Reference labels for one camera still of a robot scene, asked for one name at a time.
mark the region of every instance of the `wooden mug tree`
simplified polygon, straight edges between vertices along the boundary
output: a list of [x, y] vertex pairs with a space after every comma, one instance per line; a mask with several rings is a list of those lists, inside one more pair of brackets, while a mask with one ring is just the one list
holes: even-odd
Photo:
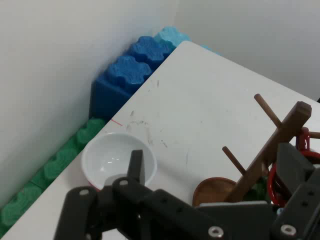
[[[293, 137], [300, 133], [301, 128], [311, 117], [311, 106], [303, 101], [298, 101], [281, 122], [260, 94], [256, 94], [254, 99], [272, 120], [276, 126], [276, 130], [254, 158], [247, 170], [241, 166], [239, 161], [226, 146], [222, 148], [224, 153], [242, 174], [242, 177], [226, 196], [225, 202], [234, 203], [242, 201], [245, 194], [254, 186], [259, 178], [268, 175], [269, 166], [276, 161], [278, 144], [289, 143]], [[310, 132], [310, 137], [319, 139], [320, 133]]]

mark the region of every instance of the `blue foam block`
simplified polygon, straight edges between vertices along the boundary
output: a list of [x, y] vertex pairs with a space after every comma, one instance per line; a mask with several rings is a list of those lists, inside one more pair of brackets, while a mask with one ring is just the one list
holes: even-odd
[[132, 44], [127, 54], [139, 63], [146, 63], [155, 71], [170, 55], [171, 49], [163, 43], [156, 42], [151, 36], [141, 36]]
[[175, 50], [183, 41], [191, 41], [187, 34], [179, 32], [174, 26], [164, 27], [162, 31], [154, 36], [154, 40], [158, 43], [166, 44], [171, 51]]
[[146, 63], [120, 56], [91, 86], [90, 117], [110, 121], [151, 73]]

